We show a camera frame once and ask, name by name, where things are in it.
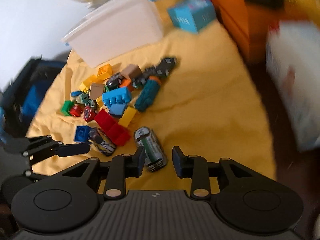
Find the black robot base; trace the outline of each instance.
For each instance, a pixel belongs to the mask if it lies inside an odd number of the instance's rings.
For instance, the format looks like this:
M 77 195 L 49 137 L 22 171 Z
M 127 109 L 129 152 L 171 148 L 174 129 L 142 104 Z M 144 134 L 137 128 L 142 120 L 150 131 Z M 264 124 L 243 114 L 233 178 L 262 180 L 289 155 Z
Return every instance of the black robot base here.
M 141 146 L 111 162 L 89 158 L 52 176 L 31 166 L 53 155 L 87 153 L 87 144 L 63 145 L 51 136 L 16 138 L 0 148 L 0 189 L 19 225 L 14 240 L 298 240 L 292 230 L 303 204 L 285 187 L 229 158 L 207 162 L 185 156 L 178 146 L 172 161 L 184 190 L 129 190 L 125 179 L 140 177 Z M 211 194 L 210 177 L 220 193 Z M 106 179 L 103 194 L 98 194 Z

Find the blue box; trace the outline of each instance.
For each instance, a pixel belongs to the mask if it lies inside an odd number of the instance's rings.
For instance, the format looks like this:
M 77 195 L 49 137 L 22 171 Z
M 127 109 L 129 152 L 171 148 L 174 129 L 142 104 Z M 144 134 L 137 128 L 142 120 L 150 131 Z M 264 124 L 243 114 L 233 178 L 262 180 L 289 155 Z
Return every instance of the blue box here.
M 184 0 L 168 9 L 175 27 L 198 33 L 216 19 L 216 12 L 210 0 Z
M 122 116 L 127 106 L 127 104 L 113 104 L 111 105 L 108 114 Z
M 113 104 L 127 104 L 131 99 L 131 92 L 127 87 L 117 88 L 102 94 L 103 104 L 109 109 Z
M 89 132 L 91 131 L 91 127 L 87 125 L 80 125 L 77 126 L 76 128 L 76 134 L 75 138 L 73 141 L 77 143 L 89 143 L 88 137 L 89 137 Z

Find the logo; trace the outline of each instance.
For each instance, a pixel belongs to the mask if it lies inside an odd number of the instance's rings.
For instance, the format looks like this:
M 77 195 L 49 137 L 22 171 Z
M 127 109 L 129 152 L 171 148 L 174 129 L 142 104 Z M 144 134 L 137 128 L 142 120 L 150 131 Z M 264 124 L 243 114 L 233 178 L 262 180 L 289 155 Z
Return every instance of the logo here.
M 154 193 L 154 194 L 152 194 L 151 196 L 153 196 L 153 197 L 160 197 L 160 194 L 159 193 Z

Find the red duplo brick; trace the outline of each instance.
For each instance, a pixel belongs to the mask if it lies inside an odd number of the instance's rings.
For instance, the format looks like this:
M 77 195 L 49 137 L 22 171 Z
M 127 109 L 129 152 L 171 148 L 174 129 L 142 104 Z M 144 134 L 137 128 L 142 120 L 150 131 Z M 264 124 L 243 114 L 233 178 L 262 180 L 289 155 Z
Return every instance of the red duplo brick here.
M 115 145 L 123 146 L 130 139 L 129 132 L 126 128 L 119 125 L 104 109 L 102 109 L 94 119 Z
M 105 134 L 108 133 L 108 131 L 117 124 L 116 120 L 113 119 L 113 117 L 108 114 L 104 109 L 102 109 L 95 117 L 95 121 L 97 124 L 101 127 L 101 129 L 105 132 Z
M 123 146 L 130 139 L 127 131 L 123 132 L 113 143 L 118 146 Z

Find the pile of toys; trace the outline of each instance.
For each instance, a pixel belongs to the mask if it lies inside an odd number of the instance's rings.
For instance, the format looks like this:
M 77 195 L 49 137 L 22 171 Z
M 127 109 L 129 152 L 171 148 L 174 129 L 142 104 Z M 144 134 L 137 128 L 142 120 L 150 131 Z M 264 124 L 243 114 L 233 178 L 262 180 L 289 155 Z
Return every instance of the pile of toys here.
M 84 113 L 83 119 L 86 122 L 95 120 L 100 126 L 78 126 L 74 141 L 91 143 L 106 156 L 113 154 L 117 146 L 125 145 L 130 139 L 127 128 L 136 112 L 144 112 L 153 104 L 161 80 L 169 75 L 176 64 L 175 57 L 165 57 L 158 65 L 147 67 L 143 71 L 138 65 L 129 64 L 115 74 L 109 64 L 100 67 L 97 75 L 91 75 L 83 81 L 79 90 L 71 93 L 72 101 L 66 101 L 61 108 L 64 115 L 80 117 Z M 131 92 L 134 89 L 142 91 L 134 107 L 131 107 L 128 103 L 132 100 Z M 142 134 L 145 134 L 144 139 L 138 139 Z M 149 170 L 158 170 L 166 165 L 161 147 L 151 130 L 142 127 L 134 136 L 137 145 L 146 144 L 146 153 L 149 152 L 150 155 L 146 160 Z

